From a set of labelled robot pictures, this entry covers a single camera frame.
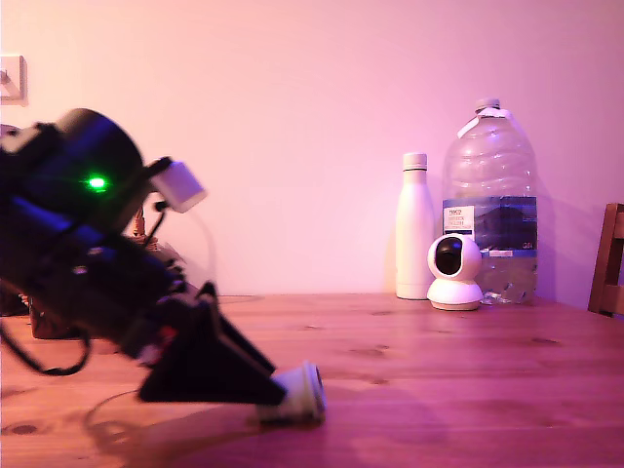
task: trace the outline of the bottle cap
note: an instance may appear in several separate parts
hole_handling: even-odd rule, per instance
[[[424,169],[427,170],[427,153],[407,153],[403,155],[403,170]]]
[[[479,112],[488,107],[493,107],[495,109],[500,109],[500,99],[496,97],[484,97],[483,99],[477,100],[475,104],[475,112]]]

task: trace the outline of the large plastic water bottle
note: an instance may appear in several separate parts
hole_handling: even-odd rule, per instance
[[[477,101],[477,116],[448,150],[443,181],[444,233],[472,236],[485,303],[526,303],[537,283],[535,155],[525,132],[498,99]]]

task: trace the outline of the camera lens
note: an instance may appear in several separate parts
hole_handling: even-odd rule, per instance
[[[436,266],[445,275],[454,275],[461,268],[461,240],[447,237],[436,248]]]

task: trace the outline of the blue label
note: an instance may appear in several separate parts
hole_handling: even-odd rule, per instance
[[[447,209],[473,216],[466,227],[451,225]],[[537,199],[535,197],[479,197],[443,202],[444,233],[474,234],[484,256],[537,255]]]

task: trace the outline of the green led light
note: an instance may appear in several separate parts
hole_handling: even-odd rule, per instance
[[[88,181],[89,188],[95,190],[95,192],[103,192],[106,190],[106,180],[102,177],[92,177]]]

